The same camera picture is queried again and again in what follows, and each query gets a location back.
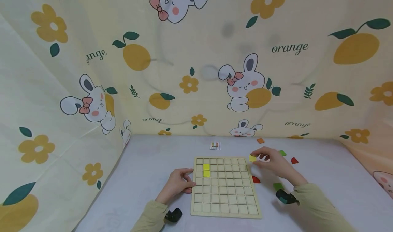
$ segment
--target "cartoon bunny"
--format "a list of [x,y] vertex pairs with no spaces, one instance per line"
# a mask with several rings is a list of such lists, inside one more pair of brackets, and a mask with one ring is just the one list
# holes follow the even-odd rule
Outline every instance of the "cartoon bunny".
[[373,177],[379,185],[393,198],[393,175],[387,172],[373,172]]
[[243,64],[244,72],[235,72],[230,65],[224,65],[219,70],[219,78],[227,80],[227,92],[232,97],[228,109],[236,112],[244,112],[249,109],[246,94],[251,90],[263,88],[265,77],[256,72],[258,63],[257,54],[249,54]]
[[247,126],[248,120],[240,120],[239,127],[232,129],[229,133],[232,136],[253,137],[255,135],[255,131],[263,129],[263,125],[254,125],[251,128],[247,128]]
[[129,120],[124,120],[123,123],[124,129],[120,127],[120,134],[121,137],[123,138],[123,149],[125,148],[131,137],[131,131],[129,129],[130,124],[131,122]]
[[82,99],[65,97],[60,101],[60,108],[66,115],[74,115],[77,112],[93,123],[100,122],[102,132],[108,134],[116,125],[115,117],[107,110],[105,92],[101,86],[94,86],[90,77],[83,74],[79,83],[82,89],[88,93]]
[[207,0],[150,0],[150,5],[158,11],[161,21],[178,23],[186,16],[189,6],[202,9],[206,2]]

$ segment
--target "red triangle piece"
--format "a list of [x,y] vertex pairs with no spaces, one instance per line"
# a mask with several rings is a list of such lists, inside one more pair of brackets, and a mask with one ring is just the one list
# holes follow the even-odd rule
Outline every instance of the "red triangle piece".
[[259,180],[257,177],[252,176],[252,180],[254,183],[261,183],[261,180]]
[[291,162],[292,162],[292,164],[297,164],[297,163],[299,163],[299,161],[298,161],[295,157],[293,157],[293,158],[291,159]]

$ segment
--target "left hand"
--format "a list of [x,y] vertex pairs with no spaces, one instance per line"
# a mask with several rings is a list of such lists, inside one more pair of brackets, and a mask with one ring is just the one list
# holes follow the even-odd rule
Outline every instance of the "left hand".
[[156,201],[162,204],[167,204],[168,201],[178,193],[192,193],[192,187],[197,183],[192,182],[187,173],[193,172],[192,168],[175,169],[170,174],[168,181],[157,196]]

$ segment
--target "hand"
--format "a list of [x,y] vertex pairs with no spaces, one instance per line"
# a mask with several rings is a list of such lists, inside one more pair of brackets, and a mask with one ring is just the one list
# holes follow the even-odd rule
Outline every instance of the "hand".
[[192,182],[187,173],[191,173],[193,171],[194,169],[192,168],[175,169],[170,174],[168,181],[157,196],[156,201],[162,204],[167,204],[168,201],[178,193],[192,193],[192,187],[195,187],[197,183]]
[[260,149],[251,152],[250,155],[255,157],[259,156],[260,159],[265,157],[265,161],[270,160],[269,162],[254,161],[253,164],[259,168],[271,170],[277,176],[288,180],[293,186],[308,183],[307,180],[299,172],[297,172],[297,170],[295,170],[295,168],[290,165],[286,159],[284,159],[280,152],[275,149],[261,147]]

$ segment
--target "yellow flower print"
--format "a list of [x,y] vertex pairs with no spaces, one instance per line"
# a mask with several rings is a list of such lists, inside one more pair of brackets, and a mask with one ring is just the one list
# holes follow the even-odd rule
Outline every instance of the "yellow flower print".
[[49,153],[55,150],[55,145],[49,142],[46,135],[39,135],[34,140],[23,141],[18,150],[24,153],[21,158],[23,162],[31,163],[35,160],[37,164],[42,164],[49,159]]
[[351,140],[356,143],[359,143],[359,142],[368,143],[367,137],[370,136],[370,131],[368,129],[364,129],[364,130],[351,129],[350,131],[346,131],[345,134],[347,134],[348,136],[343,135],[340,137],[345,138],[345,139],[348,139],[349,137],[351,137]]
[[37,28],[37,35],[47,42],[57,40],[67,43],[67,25],[63,18],[56,16],[55,10],[48,4],[42,5],[42,10],[43,13],[36,11],[31,14],[31,20],[40,26]]
[[393,106],[393,81],[383,83],[382,87],[375,87],[371,93],[370,101],[383,101],[387,106]]
[[171,133],[169,131],[160,131],[158,134],[159,135],[167,135],[167,136],[171,135]]
[[259,14],[261,18],[267,19],[272,17],[274,9],[281,7],[285,0],[253,0],[251,2],[251,12],[253,14]]
[[207,122],[207,119],[205,119],[205,118],[203,117],[203,115],[193,116],[191,119],[192,119],[192,120],[191,120],[191,124],[193,124],[193,125],[202,126],[202,125],[205,124],[205,122]]
[[190,77],[190,76],[184,76],[183,77],[183,82],[179,84],[179,86],[183,89],[184,93],[189,93],[189,92],[197,92],[198,87],[197,85],[199,84],[199,81],[196,78]]
[[87,164],[85,167],[86,173],[83,174],[82,180],[86,181],[88,185],[94,185],[98,179],[102,178],[104,171],[101,170],[101,163]]

